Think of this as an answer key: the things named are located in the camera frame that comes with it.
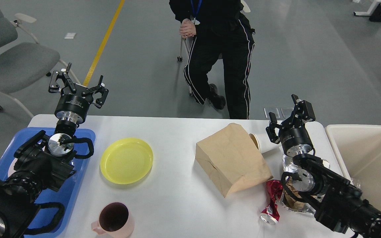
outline black pants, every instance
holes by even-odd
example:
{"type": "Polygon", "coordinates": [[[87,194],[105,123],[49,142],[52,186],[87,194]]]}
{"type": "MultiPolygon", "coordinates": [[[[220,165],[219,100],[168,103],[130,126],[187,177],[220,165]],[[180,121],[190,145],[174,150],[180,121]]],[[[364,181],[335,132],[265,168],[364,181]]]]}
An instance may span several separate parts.
{"type": "Polygon", "coordinates": [[[243,16],[239,26],[227,36],[202,34],[195,36],[184,67],[186,83],[192,88],[195,101],[204,104],[210,93],[207,73],[223,54],[224,88],[230,119],[248,119],[251,95],[248,75],[254,48],[249,21],[243,16]]]}

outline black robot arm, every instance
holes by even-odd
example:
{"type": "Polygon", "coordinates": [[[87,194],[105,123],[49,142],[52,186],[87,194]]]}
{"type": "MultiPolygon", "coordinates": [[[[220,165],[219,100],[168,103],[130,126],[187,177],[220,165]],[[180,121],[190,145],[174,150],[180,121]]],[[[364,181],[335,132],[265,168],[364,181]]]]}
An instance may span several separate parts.
{"type": "Polygon", "coordinates": [[[74,136],[76,129],[85,122],[89,106],[101,108],[107,98],[108,89],[102,83],[87,87],[73,83],[68,76],[71,63],[65,72],[55,71],[49,85],[50,93],[61,93],[55,110],[59,119],[52,136],[39,131],[15,152],[15,172],[6,181],[0,180],[0,238],[20,238],[26,235],[47,233],[53,230],[64,216],[64,206],[59,202],[36,204],[39,194],[49,188],[58,191],[65,180],[75,174],[71,160],[86,159],[93,155],[94,146],[89,138],[74,136]],[[57,80],[64,87],[60,88],[57,80]],[[95,94],[101,97],[94,100],[95,94]],[[86,143],[87,155],[77,155],[74,144],[86,143]],[[56,208],[51,222],[41,228],[28,229],[40,209],[56,208]]]}
{"type": "Polygon", "coordinates": [[[307,101],[295,95],[292,99],[295,107],[291,117],[279,125],[274,113],[270,113],[271,122],[266,128],[270,140],[281,142],[283,152],[298,166],[296,172],[282,174],[285,192],[297,201],[309,203],[316,210],[316,220],[332,231],[345,233],[351,228],[354,237],[360,234],[381,238],[381,211],[361,199],[362,191],[348,179],[324,167],[321,158],[308,154],[314,148],[304,124],[315,120],[314,112],[307,101]],[[301,198],[292,194],[288,181],[301,198]]]}

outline dark liquid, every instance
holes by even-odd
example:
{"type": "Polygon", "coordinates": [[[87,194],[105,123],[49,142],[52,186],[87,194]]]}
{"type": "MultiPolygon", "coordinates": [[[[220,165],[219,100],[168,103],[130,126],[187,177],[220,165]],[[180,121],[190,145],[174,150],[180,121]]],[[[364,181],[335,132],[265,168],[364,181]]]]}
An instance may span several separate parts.
{"type": "Polygon", "coordinates": [[[100,224],[106,231],[116,231],[121,229],[129,218],[127,207],[120,203],[112,203],[105,207],[100,215],[100,224]]]}

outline white stripe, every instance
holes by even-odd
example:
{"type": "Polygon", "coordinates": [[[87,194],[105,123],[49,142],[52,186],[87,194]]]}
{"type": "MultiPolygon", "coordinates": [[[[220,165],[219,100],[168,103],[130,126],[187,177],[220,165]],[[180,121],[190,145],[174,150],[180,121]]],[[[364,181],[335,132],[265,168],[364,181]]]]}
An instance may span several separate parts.
{"type": "Polygon", "coordinates": [[[239,23],[242,26],[243,31],[245,32],[246,40],[248,41],[248,57],[247,57],[248,59],[247,59],[246,68],[245,68],[245,78],[243,79],[242,83],[245,85],[245,92],[243,93],[243,97],[245,98],[245,102],[246,102],[246,118],[249,119],[249,110],[250,110],[251,100],[249,99],[249,89],[248,89],[248,86],[247,86],[247,80],[248,80],[248,76],[249,76],[249,72],[248,72],[248,70],[249,70],[249,64],[251,62],[250,61],[251,60],[251,48],[250,48],[250,45],[249,45],[250,41],[249,41],[249,38],[248,38],[248,33],[246,33],[245,27],[243,27],[242,22],[240,20],[239,20],[239,23]],[[246,98],[246,90],[248,90],[248,99],[246,98]]]}
{"type": "Polygon", "coordinates": [[[188,64],[183,68],[183,71],[184,71],[184,73],[185,73],[185,79],[188,81],[188,84],[191,86],[191,88],[192,88],[192,91],[195,91],[197,94],[198,94],[198,96],[199,96],[199,98],[201,99],[199,99],[196,95],[195,95],[195,93],[193,94],[194,96],[195,96],[195,98],[198,100],[198,103],[199,104],[204,104],[204,99],[202,98],[202,96],[199,94],[199,92],[196,90],[196,88],[195,88],[195,86],[193,85],[193,83],[192,83],[192,80],[191,80],[191,75],[189,74],[189,64],[190,64],[190,62],[191,62],[191,57],[192,57],[192,52],[193,52],[193,47],[194,47],[194,45],[195,45],[195,42],[196,42],[196,39],[197,39],[198,37],[195,37],[194,39],[193,39],[193,42],[192,42],[192,45],[190,46],[190,52],[189,52],[189,57],[188,57],[188,64]]]}

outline person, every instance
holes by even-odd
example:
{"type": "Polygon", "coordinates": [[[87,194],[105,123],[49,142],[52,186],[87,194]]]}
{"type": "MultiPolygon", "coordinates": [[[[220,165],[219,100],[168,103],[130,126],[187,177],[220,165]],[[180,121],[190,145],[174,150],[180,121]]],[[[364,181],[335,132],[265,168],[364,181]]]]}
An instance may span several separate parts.
{"type": "Polygon", "coordinates": [[[230,119],[248,119],[248,75],[255,30],[240,12],[240,0],[170,0],[169,5],[175,19],[181,22],[179,34],[183,38],[193,37],[183,72],[195,101],[204,104],[208,98],[209,103],[222,110],[227,100],[230,119]],[[216,85],[209,84],[207,77],[220,54],[226,98],[218,95],[216,85]]]}

